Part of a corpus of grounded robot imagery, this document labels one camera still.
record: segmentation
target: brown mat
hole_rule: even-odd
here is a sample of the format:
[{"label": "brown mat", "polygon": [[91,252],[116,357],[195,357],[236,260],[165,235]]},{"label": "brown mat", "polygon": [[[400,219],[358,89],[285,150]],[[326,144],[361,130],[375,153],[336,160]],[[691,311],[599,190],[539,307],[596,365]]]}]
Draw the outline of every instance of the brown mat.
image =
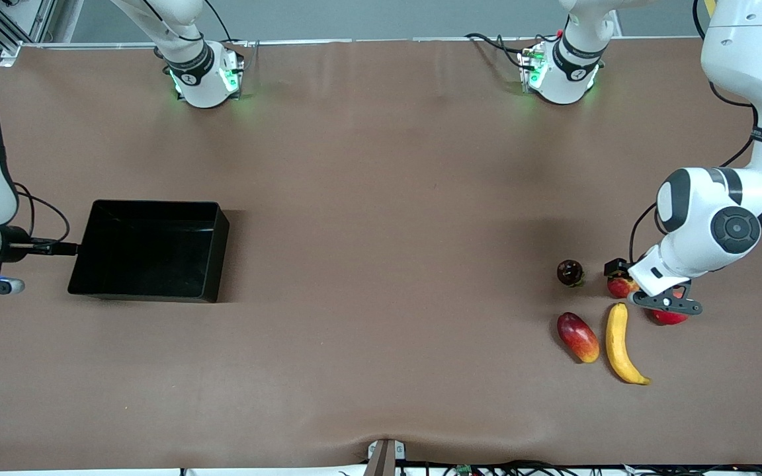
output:
[{"label": "brown mat", "polygon": [[[67,257],[7,268],[28,289],[0,296],[0,469],[354,463],[379,437],[411,460],[762,463],[762,242],[697,282],[701,317],[631,309],[651,386],[556,342],[563,311],[603,330],[601,267],[665,176],[749,132],[698,40],[606,60],[553,106],[465,42],[269,46],[244,99],[196,110],[151,51],[25,48],[0,70],[11,170],[76,240],[97,198],[214,200],[232,235],[216,305],[70,296]],[[554,279],[568,257],[584,289]]]}]

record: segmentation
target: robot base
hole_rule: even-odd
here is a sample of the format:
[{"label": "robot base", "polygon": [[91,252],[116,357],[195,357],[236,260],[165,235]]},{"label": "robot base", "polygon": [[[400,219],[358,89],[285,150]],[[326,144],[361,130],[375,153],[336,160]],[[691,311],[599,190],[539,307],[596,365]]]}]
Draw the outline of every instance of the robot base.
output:
[{"label": "robot base", "polygon": [[533,70],[519,70],[523,91],[537,91],[548,102],[572,104],[593,87],[599,66],[580,81],[569,81],[554,62],[548,61],[548,58],[552,58],[552,50],[556,45],[557,42],[539,42],[527,54],[517,55],[521,65],[533,67]]},{"label": "robot base", "polygon": [[222,104],[226,99],[239,99],[239,91],[243,81],[244,61],[239,59],[237,52],[225,48],[218,42],[206,42],[214,51],[214,67],[202,76],[198,85],[185,84],[170,71],[169,75],[175,82],[175,90],[179,100],[186,100],[196,108],[213,108]]}]

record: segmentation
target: robot elbow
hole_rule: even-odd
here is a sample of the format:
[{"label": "robot elbow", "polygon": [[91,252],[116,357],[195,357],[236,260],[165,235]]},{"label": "robot elbow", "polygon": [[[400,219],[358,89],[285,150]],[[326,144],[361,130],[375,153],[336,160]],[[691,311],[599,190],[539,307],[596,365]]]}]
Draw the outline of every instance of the robot elbow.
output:
[{"label": "robot elbow", "polygon": [[167,24],[182,26],[194,24],[204,5],[202,0],[150,0],[150,3]]}]

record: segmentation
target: wire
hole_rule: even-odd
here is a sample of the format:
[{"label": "wire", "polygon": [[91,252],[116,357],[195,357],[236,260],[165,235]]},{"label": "wire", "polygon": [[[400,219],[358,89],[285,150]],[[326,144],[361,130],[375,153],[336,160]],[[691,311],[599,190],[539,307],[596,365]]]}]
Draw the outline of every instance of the wire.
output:
[{"label": "wire", "polygon": [[643,219],[648,215],[654,208],[657,207],[657,203],[652,203],[650,207],[646,208],[646,211],[643,212],[643,214],[640,215],[640,218],[637,219],[637,221],[634,222],[634,226],[631,229],[631,238],[628,240],[628,261],[629,264],[634,264],[636,261],[634,261],[634,236],[637,235],[637,227],[640,225],[640,223],[643,221]]},{"label": "wire", "polygon": [[233,42],[234,39],[231,37],[231,34],[228,32],[228,28],[225,27],[225,22],[222,21],[220,13],[217,12],[217,9],[215,9],[214,6],[211,4],[211,0],[205,0],[205,3],[208,4],[208,8],[210,8],[211,11],[214,12],[214,15],[220,21],[220,25],[222,25],[222,27],[223,27],[223,31],[225,32],[225,39],[223,41],[224,42]]},{"label": "wire", "polygon": [[31,223],[28,226],[28,235],[34,236],[34,217],[36,217],[36,208],[34,207],[34,196],[29,192],[28,187],[19,182],[13,182],[13,186],[19,187],[25,192],[24,196],[28,198],[28,205],[31,207]]},{"label": "wire", "polygon": [[52,245],[60,243],[63,240],[66,240],[66,237],[69,236],[70,226],[69,226],[69,220],[66,218],[66,215],[64,215],[64,212],[61,212],[60,209],[55,207],[55,205],[52,205],[52,203],[49,203],[43,200],[42,198],[37,198],[36,196],[30,195],[24,192],[17,192],[17,195],[24,196],[25,198],[33,199],[34,201],[37,201],[38,203],[42,203],[43,205],[46,205],[46,207],[48,207],[51,211],[53,211],[55,214],[61,217],[61,220],[63,220],[63,226],[66,226],[66,231],[64,231],[63,236],[61,236],[57,240],[43,241],[42,243],[39,243],[34,247],[39,247],[39,248],[50,247]]},{"label": "wire", "polygon": [[693,24],[696,26],[698,36],[704,40],[704,30],[702,30],[701,21],[699,21],[699,0],[693,0]]},{"label": "wire", "polygon": [[751,105],[750,102],[737,102],[736,100],[728,99],[727,97],[722,96],[722,94],[719,93],[719,91],[716,90],[716,85],[713,84],[713,82],[708,81],[710,83],[710,90],[713,91],[714,96],[718,97],[718,99],[722,100],[722,102],[725,102],[726,104],[730,104],[732,106],[740,106],[740,108],[753,108],[754,106]]},{"label": "wire", "polygon": [[534,39],[535,40],[543,40],[544,42],[547,42],[547,43],[554,43],[557,40],[559,40],[560,37],[557,36],[557,35],[554,35],[553,37],[551,37],[551,39],[549,39],[549,38],[547,38],[545,36],[542,36],[542,35],[534,35]]},{"label": "wire", "polygon": [[477,38],[479,40],[484,40],[484,42],[487,42],[487,44],[489,44],[490,46],[493,46],[493,48],[498,48],[499,50],[503,49],[503,50],[508,51],[508,52],[516,52],[516,54],[519,54],[520,52],[523,52],[521,49],[506,48],[506,46],[504,48],[502,48],[502,45],[500,45],[497,42],[494,42],[493,40],[489,39],[489,37],[484,36],[484,35],[482,35],[480,33],[469,33],[469,35],[466,35],[466,38],[469,38],[470,40],[473,39],[473,38]]},{"label": "wire", "polygon": [[[754,126],[757,125],[758,114],[757,114],[757,109],[754,108],[754,106],[751,106],[751,108],[752,108],[752,127],[754,127]],[[751,147],[753,142],[754,142],[754,139],[752,139],[751,136],[749,136],[749,139],[746,141],[745,144],[743,144],[743,147],[741,147],[740,150],[737,151],[737,153],[732,155],[731,159],[725,160],[725,162],[721,163],[718,168],[727,167],[727,166],[731,165],[735,160],[737,160],[737,159],[739,159],[739,157],[743,156],[745,151],[749,150],[749,147]],[[637,231],[637,227],[639,226],[639,223],[641,223],[643,221],[645,216],[651,211],[652,208],[657,208],[657,203],[656,202],[652,203],[651,206],[648,207],[648,209],[642,215],[640,215],[640,218],[638,218],[637,221],[634,222],[634,226],[633,226],[633,229],[631,231],[631,238],[628,241],[628,258],[630,259],[630,263],[631,264],[634,263],[633,254],[634,254],[634,235],[635,235],[635,232]],[[667,235],[666,231],[663,229],[662,226],[660,226],[660,223],[658,223],[658,220],[659,220],[659,216],[657,214],[657,211],[654,211],[654,225],[657,227],[657,229],[659,230],[660,233],[662,233],[664,235]]]},{"label": "wire", "polygon": [[665,229],[663,229],[663,226],[660,225],[660,214],[657,213],[657,206],[656,205],[654,206],[654,226],[657,227],[657,230],[660,232],[660,234],[662,234],[662,235],[669,235],[669,232],[666,231]]},{"label": "wire", "polygon": [[514,66],[519,67],[519,69],[533,70],[533,67],[531,67],[531,66],[523,66],[521,63],[519,63],[517,60],[515,60],[511,56],[511,52],[508,51],[507,46],[505,45],[505,40],[502,39],[501,35],[496,36],[495,39],[499,40],[499,43],[501,44],[501,49],[505,52],[505,56],[507,57],[507,60],[510,61]]},{"label": "wire", "polygon": [[496,42],[494,42],[493,40],[489,39],[489,37],[484,36],[480,33],[469,33],[469,35],[466,35],[466,38],[469,38],[469,39],[478,38],[480,40],[484,40],[484,42],[487,42],[487,44],[489,44],[490,46],[493,46],[493,48],[499,48],[500,50],[505,52],[505,56],[507,57],[507,60],[510,61],[514,66],[520,67],[520,69],[527,69],[528,71],[533,70],[533,67],[528,66],[526,64],[521,64],[511,56],[511,52],[512,54],[521,54],[523,50],[518,48],[508,48],[508,46],[505,45],[505,40],[504,38],[501,37],[501,35],[495,37]]},{"label": "wire", "polygon": [[163,17],[161,17],[160,13],[157,12],[157,10],[152,7],[151,3],[149,3],[149,0],[143,0],[143,3],[146,4],[146,6],[151,10],[152,13],[154,13],[155,17],[157,17],[158,20],[160,20],[161,24],[166,27],[169,32],[171,32],[173,35],[178,36],[179,39],[184,40],[185,42],[198,42],[199,40],[205,39],[205,36],[202,35],[201,32],[199,32],[198,38],[187,38],[186,36],[181,36],[178,33],[175,32],[172,28],[169,27],[166,21],[163,20]]}]

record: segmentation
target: red apple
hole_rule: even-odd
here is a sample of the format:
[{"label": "red apple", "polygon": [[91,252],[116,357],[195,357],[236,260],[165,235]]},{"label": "red apple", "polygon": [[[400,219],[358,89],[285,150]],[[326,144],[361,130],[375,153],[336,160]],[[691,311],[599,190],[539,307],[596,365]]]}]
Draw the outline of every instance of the red apple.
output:
[{"label": "red apple", "polygon": [[687,314],[670,313],[669,311],[662,311],[659,309],[653,309],[651,310],[651,313],[654,316],[654,319],[657,319],[657,322],[662,325],[676,325],[689,318]]},{"label": "red apple", "polygon": [[573,313],[560,314],[557,319],[557,334],[581,362],[589,364],[599,358],[599,339],[581,317]]},{"label": "red apple", "polygon": [[635,290],[640,290],[640,286],[637,284],[637,281],[633,280],[631,276],[626,274],[617,276],[616,278],[608,278],[607,290],[611,292],[611,295],[614,296],[614,298],[625,299],[629,294],[635,292]]}]

